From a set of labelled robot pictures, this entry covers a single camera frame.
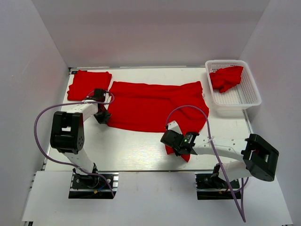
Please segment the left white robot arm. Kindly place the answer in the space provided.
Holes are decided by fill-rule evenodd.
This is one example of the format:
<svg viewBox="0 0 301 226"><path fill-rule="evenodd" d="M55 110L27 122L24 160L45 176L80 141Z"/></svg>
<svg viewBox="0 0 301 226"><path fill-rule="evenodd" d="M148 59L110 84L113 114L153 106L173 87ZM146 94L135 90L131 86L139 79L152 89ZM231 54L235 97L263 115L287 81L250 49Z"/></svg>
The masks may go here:
<svg viewBox="0 0 301 226"><path fill-rule="evenodd" d="M107 124L111 114L105 108L108 91L95 89L83 104L64 112L57 111L53 116L50 145L62 153L74 166L75 173L84 175L83 182L90 188L99 184L96 165L84 150L84 122L94 117L99 124Z"/></svg>

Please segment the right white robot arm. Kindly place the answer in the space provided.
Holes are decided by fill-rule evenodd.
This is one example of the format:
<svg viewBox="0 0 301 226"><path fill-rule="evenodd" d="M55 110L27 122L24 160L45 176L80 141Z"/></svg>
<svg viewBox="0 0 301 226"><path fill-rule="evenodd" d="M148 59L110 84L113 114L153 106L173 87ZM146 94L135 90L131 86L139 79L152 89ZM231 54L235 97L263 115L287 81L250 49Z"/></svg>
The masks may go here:
<svg viewBox="0 0 301 226"><path fill-rule="evenodd" d="M232 159L214 167L212 181L219 188L239 178L254 177L266 182L275 179L279 151L257 134L244 140L214 138L196 132L182 134L177 122L172 121L160 141L177 156L213 155Z"/></svg>

